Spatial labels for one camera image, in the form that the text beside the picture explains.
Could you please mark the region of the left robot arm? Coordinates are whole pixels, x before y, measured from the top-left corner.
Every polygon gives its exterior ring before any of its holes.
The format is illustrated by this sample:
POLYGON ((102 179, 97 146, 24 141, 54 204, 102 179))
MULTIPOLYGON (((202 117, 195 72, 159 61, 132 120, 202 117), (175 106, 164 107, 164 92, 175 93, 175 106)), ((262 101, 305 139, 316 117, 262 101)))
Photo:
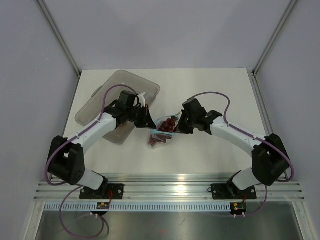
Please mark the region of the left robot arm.
POLYGON ((108 179, 85 167, 85 153, 127 122, 139 129, 156 128, 143 93, 123 90, 118 99, 103 104, 98 117, 75 135, 56 136, 51 142, 45 176, 52 174, 62 184, 82 187, 92 199, 103 199, 108 195, 108 179))

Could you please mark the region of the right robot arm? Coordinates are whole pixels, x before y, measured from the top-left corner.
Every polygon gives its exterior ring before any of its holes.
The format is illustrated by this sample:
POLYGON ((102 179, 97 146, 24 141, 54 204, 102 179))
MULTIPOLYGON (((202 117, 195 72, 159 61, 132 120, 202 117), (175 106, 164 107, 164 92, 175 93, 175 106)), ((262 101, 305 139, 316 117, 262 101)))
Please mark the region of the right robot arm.
POLYGON ((224 199, 241 199, 256 185, 271 186, 292 167, 278 135, 254 136, 253 133, 227 123, 221 113, 206 111, 196 98, 188 99, 182 107, 175 132, 191 135, 197 129, 233 144, 251 157, 251 167, 238 171, 222 185, 220 194, 224 199))

